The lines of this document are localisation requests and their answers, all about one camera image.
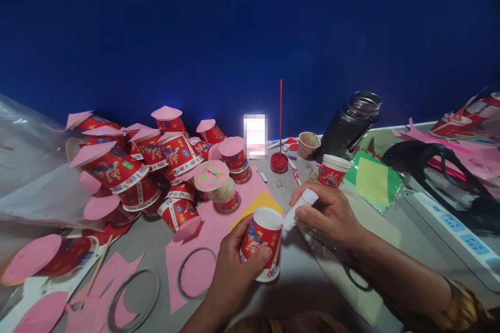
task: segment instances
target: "hand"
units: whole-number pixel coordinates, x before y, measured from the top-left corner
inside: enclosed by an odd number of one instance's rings
[[[222,240],[214,278],[205,298],[205,302],[214,307],[214,312],[222,314],[224,319],[231,317],[238,310],[248,288],[272,256],[272,250],[263,246],[245,263],[241,262],[240,244],[252,216],[251,214],[241,219]]]
[[[314,207],[300,206],[295,211],[299,221],[312,226],[329,238],[338,242],[345,249],[361,246],[366,237],[366,229],[359,223],[344,193],[339,189],[306,182],[298,186],[290,199],[294,206],[305,189],[311,189],[318,195]]]

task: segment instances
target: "blue backdrop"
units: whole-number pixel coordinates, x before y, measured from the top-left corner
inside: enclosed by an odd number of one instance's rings
[[[437,119],[499,89],[498,0],[0,0],[1,92],[62,123],[95,109],[153,125],[162,105],[194,133],[322,133],[357,90],[384,99],[379,125]]]

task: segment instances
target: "glue stick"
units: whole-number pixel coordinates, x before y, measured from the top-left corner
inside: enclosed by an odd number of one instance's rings
[[[292,207],[292,209],[286,214],[285,219],[283,220],[283,231],[282,235],[286,236],[286,232],[289,232],[293,229],[295,225],[297,225],[297,219],[295,218],[295,210],[300,206],[312,206],[316,200],[318,200],[318,196],[311,189],[305,189],[302,193],[301,197],[298,199],[297,203]]]

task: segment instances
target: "thermos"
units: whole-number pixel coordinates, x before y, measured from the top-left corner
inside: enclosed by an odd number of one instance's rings
[[[367,92],[356,92],[335,114],[321,138],[316,150],[316,161],[323,155],[342,157],[379,120],[382,105],[380,96]]]

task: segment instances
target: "power strip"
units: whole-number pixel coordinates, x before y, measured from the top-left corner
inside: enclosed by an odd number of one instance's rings
[[[415,193],[406,200],[488,289],[500,293],[500,257],[495,251],[427,194]]]

